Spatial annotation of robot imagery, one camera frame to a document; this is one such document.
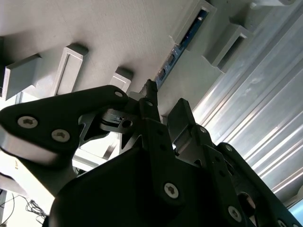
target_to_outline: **hole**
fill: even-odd
[[[202,163],[199,159],[197,159],[195,162],[194,162],[196,165],[198,165],[199,167],[202,167]]]
[[[219,171],[219,174],[222,176],[222,177],[225,177],[225,174],[220,170]]]
[[[121,92],[118,92],[118,91],[115,92],[115,95],[119,96],[119,97],[123,97],[123,94]]]
[[[161,136],[163,136],[163,132],[161,130],[157,130],[157,133]]]
[[[160,149],[161,150],[166,150],[166,147],[163,144],[160,144]]]
[[[242,36],[239,36],[237,38],[237,40],[233,43],[233,45],[230,47],[228,52],[224,55],[222,60],[219,62],[219,64],[218,64],[219,69],[222,69],[226,65],[228,60],[232,57],[232,55],[237,51],[239,46],[243,43],[244,39],[245,38],[243,38]]]
[[[150,101],[146,101],[146,103],[150,106],[153,106],[153,104]]]
[[[171,54],[170,56],[169,56],[169,58],[167,59],[167,62],[168,62],[168,64],[169,64],[169,66],[172,66],[172,64],[175,62],[175,56],[173,55],[173,54]]]
[[[130,120],[126,120],[122,123],[123,128],[128,128],[128,127],[131,127],[132,125],[133,125],[133,122]]]
[[[165,75],[166,75],[166,71],[165,71],[165,69],[162,69],[162,70],[160,71],[160,73],[159,73],[159,78],[160,78],[160,80],[163,80],[164,77],[165,77]]]

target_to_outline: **robotic arm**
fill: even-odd
[[[145,86],[137,100],[104,86],[0,111],[1,177],[48,214],[45,227],[301,226],[231,145],[212,143],[186,100],[166,126],[156,84]],[[110,131],[120,155],[76,177],[78,146]]]

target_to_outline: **screw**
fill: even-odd
[[[123,96],[123,94],[122,94],[121,92],[118,92],[118,91],[115,92],[115,95],[116,95],[116,96],[119,96],[119,97],[122,97],[122,96]]]
[[[56,129],[52,132],[52,138],[57,142],[65,143],[70,140],[71,136],[66,130]]]
[[[146,103],[150,106],[153,106],[153,104],[150,101],[146,101]]]
[[[284,224],[284,222],[281,221],[281,220],[278,220],[278,224],[279,224],[279,226],[281,226],[281,227],[286,227],[286,225]]]
[[[33,129],[37,127],[38,121],[34,117],[23,116],[18,119],[18,125],[25,129]]]
[[[232,151],[232,148],[228,145],[225,145],[226,149],[229,150],[229,151]]]
[[[166,183],[164,185],[164,191],[172,199],[176,199],[179,196],[179,191],[178,191],[177,187],[175,185],[173,185],[172,183]]]
[[[200,127],[200,130],[201,130],[202,132],[204,132],[204,133],[207,133],[206,129],[203,128],[203,127]]]
[[[228,212],[230,214],[230,216],[235,219],[237,222],[241,222],[242,221],[242,216],[239,213],[239,211],[234,208],[233,206],[229,206],[228,207]]]

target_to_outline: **black metal bracket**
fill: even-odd
[[[194,123],[194,117],[186,100],[180,99],[168,115],[169,134],[176,145],[178,158],[199,163],[209,173],[209,181],[214,189],[217,210],[220,217],[232,224],[227,208],[235,208],[244,222],[249,226],[253,223],[248,219],[253,208],[242,207],[240,204],[243,193],[250,195],[255,203],[255,224],[259,227],[279,227],[281,222],[286,226],[300,226],[281,201],[271,192],[265,183],[244,161],[240,154],[229,144],[220,143],[215,146],[208,131]]]
[[[122,90],[104,86],[9,106],[0,112],[1,149],[44,166],[67,166],[80,143],[83,127],[79,126],[79,118],[97,110],[102,113],[110,108],[121,109],[127,102],[128,97]],[[18,120],[23,116],[33,117],[38,122],[37,126],[31,129],[21,127]],[[83,124],[84,128],[89,126],[85,122]],[[68,132],[70,139],[67,142],[55,141],[52,132],[57,129]],[[11,142],[15,138],[22,138],[18,143],[23,143],[24,147],[12,148]]]

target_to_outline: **black plastic part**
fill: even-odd
[[[185,130],[190,130],[196,124],[187,100],[181,98],[167,117],[170,138],[173,143]]]
[[[231,147],[232,151],[229,151],[226,148],[226,145]],[[235,188],[243,190],[243,188],[239,188],[239,185],[246,185],[248,190],[254,189],[254,192],[249,193],[249,195],[256,204],[256,219],[260,227],[279,227],[278,220],[283,221],[286,226],[293,226],[293,224],[296,224],[301,227],[299,222],[231,145],[220,143],[217,146],[217,149],[223,154],[225,159],[229,159],[230,162],[232,162],[237,174],[245,181],[243,184],[241,182],[242,180],[238,179],[238,186],[235,185]]]
[[[153,103],[153,105],[158,106],[157,92],[158,89],[156,82],[149,79],[144,84],[142,90],[140,91],[140,94],[149,99]]]
[[[79,118],[96,110],[101,113],[109,108],[123,108],[127,101],[127,95],[115,86],[98,87],[7,107],[0,112],[0,125],[8,133],[51,152],[37,155],[34,159],[36,163],[63,167],[69,164],[79,146]],[[38,126],[33,129],[20,127],[17,121],[21,116],[35,117]],[[53,140],[51,134],[56,129],[66,130],[70,140],[66,143]],[[26,152],[7,152],[32,161]]]
[[[149,159],[134,148],[68,183],[53,203],[50,227],[218,226],[201,169],[176,160],[186,206],[172,218],[171,209],[155,204]]]

